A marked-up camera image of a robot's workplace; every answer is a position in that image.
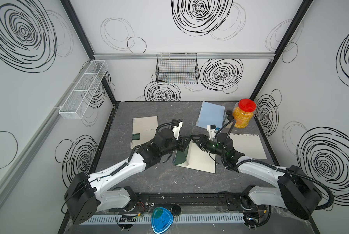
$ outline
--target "blue notebook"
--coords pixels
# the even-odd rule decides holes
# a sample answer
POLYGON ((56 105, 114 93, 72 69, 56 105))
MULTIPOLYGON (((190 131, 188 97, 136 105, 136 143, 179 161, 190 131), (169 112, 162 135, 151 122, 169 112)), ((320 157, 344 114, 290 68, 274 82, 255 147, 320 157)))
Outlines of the blue notebook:
POLYGON ((200 109, 197 126, 207 129, 207 125, 215 124, 217 128, 221 128, 224 112, 225 106, 204 101, 200 109))

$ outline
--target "plastic jar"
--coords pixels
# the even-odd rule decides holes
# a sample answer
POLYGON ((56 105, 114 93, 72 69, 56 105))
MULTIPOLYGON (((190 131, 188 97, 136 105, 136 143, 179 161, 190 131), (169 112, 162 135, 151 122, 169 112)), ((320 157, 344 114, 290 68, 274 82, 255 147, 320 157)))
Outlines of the plastic jar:
POLYGON ((256 109, 256 104, 250 99, 241 99, 235 106, 233 110, 233 117, 236 120, 234 125, 236 128, 245 128, 250 119, 252 118, 253 111, 256 109))

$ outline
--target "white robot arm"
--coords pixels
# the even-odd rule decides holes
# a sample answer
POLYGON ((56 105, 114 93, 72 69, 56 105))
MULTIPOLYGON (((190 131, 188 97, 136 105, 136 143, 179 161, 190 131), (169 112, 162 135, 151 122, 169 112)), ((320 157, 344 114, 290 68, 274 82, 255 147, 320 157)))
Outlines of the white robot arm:
POLYGON ((239 198, 242 208, 248 210, 255 208, 256 205, 277 206, 287 208, 303 219, 308 219, 313 210, 318 208, 322 194, 312 183, 317 182, 312 178, 308 181, 309 178, 300 168, 291 166, 287 169, 251 159, 236 151, 233 148, 233 141, 225 133, 220 133, 216 142, 203 134, 180 136, 181 127, 182 120, 160 125, 155 137, 141 146, 136 146, 129 158, 88 176, 84 173, 77 174, 64 196, 74 224, 86 221, 101 210, 133 209, 137 195, 130 188, 126 189, 127 187, 116 190, 112 188, 127 177, 157 164, 163 155, 175 150, 185 151, 191 139, 202 150, 220 155, 223 162, 228 161, 229 166, 236 167, 228 169, 252 175, 274 186, 272 188, 248 186, 239 198), (159 132, 160 128, 167 125, 171 128, 159 132))

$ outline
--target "paper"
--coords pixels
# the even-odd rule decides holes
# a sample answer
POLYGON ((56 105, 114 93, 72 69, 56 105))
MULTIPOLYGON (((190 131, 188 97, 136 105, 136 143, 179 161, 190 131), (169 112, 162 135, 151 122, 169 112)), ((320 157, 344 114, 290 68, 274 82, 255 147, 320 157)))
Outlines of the paper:
POLYGON ((221 128, 223 124, 223 117, 225 113, 225 106, 216 105, 204 101, 200 109, 197 126, 207 129, 207 125, 215 124, 217 128, 221 128))
POLYGON ((130 143, 130 149, 151 140, 155 136, 155 130, 158 127, 158 116, 134 118, 133 134, 130 143))
POLYGON ((194 142, 191 142, 188 145, 185 152, 176 152, 176 158, 173 164, 180 167, 215 173, 215 161, 213 161, 209 154, 202 151, 194 142))
POLYGON ((238 152, 250 158, 267 159, 259 135, 231 133, 229 137, 233 140, 233 147, 238 152))

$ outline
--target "white wire basket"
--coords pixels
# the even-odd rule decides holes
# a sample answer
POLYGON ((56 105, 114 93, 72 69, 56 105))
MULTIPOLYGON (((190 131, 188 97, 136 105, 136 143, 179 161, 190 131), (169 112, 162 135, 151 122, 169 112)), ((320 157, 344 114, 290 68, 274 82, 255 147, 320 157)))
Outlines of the white wire basket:
POLYGON ((108 68, 105 60, 93 60, 85 66, 87 69, 59 110, 65 119, 83 117, 108 68))

